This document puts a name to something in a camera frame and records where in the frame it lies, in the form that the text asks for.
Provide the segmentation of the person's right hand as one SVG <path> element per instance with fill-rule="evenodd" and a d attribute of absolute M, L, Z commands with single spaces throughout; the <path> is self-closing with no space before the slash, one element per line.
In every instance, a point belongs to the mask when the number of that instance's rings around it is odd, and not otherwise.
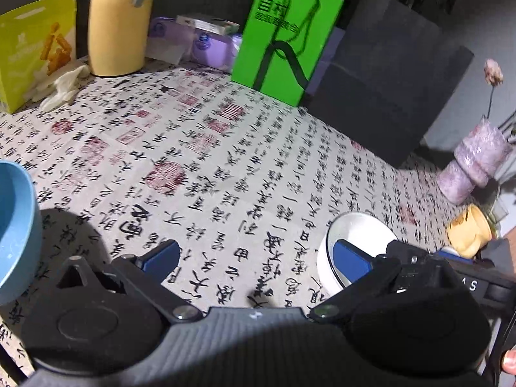
<path fill-rule="evenodd" d="M 505 352 L 501 368 L 505 373 L 516 376 L 516 350 L 507 350 Z"/>

